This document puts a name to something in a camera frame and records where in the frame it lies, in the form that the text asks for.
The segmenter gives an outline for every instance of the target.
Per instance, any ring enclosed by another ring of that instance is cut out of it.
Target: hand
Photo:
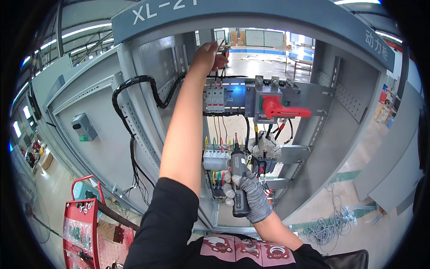
[[[196,51],[190,69],[209,74],[210,71],[218,71],[218,69],[223,68],[228,60],[225,56],[216,54],[217,52],[218,44],[216,42],[203,44]]]
[[[250,209],[246,218],[251,223],[260,222],[272,213],[272,205],[267,200],[263,186],[248,168],[246,169],[246,176],[231,176],[231,172],[227,172],[224,175],[224,180],[226,184],[223,186],[223,191],[227,196],[225,200],[227,205],[234,205],[235,193],[230,185],[231,181],[245,191]]]

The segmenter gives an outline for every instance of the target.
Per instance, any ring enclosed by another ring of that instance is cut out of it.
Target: coiled wire
[[[335,185],[330,182],[326,189],[332,193],[332,203],[333,203],[333,214],[330,215],[328,219],[319,218],[309,222],[309,226],[304,228],[303,233],[309,242],[316,243],[323,252],[330,252],[334,250],[339,241],[339,235],[347,235],[351,232],[351,218],[348,216],[348,208],[342,205],[342,200],[339,195],[334,195]],[[336,206],[335,198],[338,198],[340,205]],[[336,239],[335,246],[329,250],[325,251],[321,246],[327,245],[329,242]]]

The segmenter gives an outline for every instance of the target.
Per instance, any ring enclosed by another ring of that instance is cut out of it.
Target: black shirt
[[[243,235],[206,235],[187,245],[199,199],[161,178],[129,248],[125,268],[330,268],[310,245],[296,251]]]

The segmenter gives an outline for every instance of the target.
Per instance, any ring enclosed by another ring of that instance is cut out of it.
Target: red tool cart
[[[124,264],[134,232],[139,226],[126,220],[106,206],[100,182],[96,198],[75,201],[73,187],[76,182],[92,178],[92,175],[73,181],[72,200],[66,202],[63,224],[63,251],[66,268],[100,269],[114,263]],[[100,210],[115,221],[120,229],[119,242],[111,241],[97,233],[97,211]]]

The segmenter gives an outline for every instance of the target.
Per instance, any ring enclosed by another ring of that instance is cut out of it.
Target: electric screwdriver
[[[237,141],[237,133],[235,135],[234,151],[231,153],[230,165],[231,175],[246,176],[246,159],[245,154],[239,148]],[[246,193],[233,183],[233,190],[236,193],[234,196],[233,216],[241,218],[249,214],[248,200]]]

